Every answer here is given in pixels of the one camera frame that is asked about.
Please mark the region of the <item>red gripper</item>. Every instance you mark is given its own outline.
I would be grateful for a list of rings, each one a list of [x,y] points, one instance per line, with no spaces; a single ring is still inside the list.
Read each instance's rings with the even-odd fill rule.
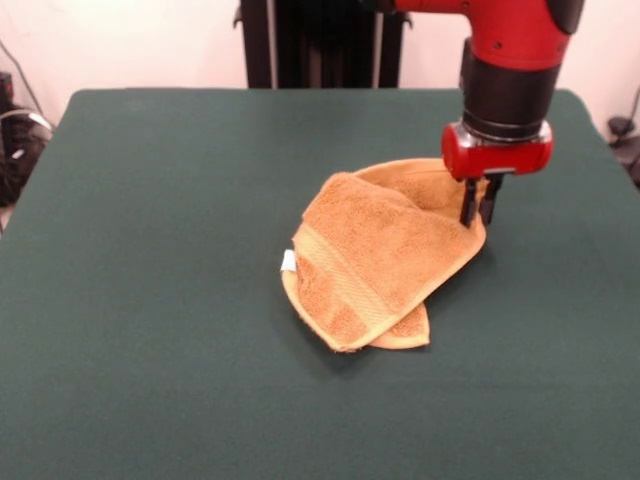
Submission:
[[[490,224],[502,174],[524,175],[544,169],[553,151],[553,133],[547,121],[532,140],[516,143],[494,142],[470,133],[462,122],[445,126],[441,136],[444,164],[455,180],[464,182],[459,221],[469,227],[476,212],[477,180],[487,176],[488,184],[479,205],[484,224]]]

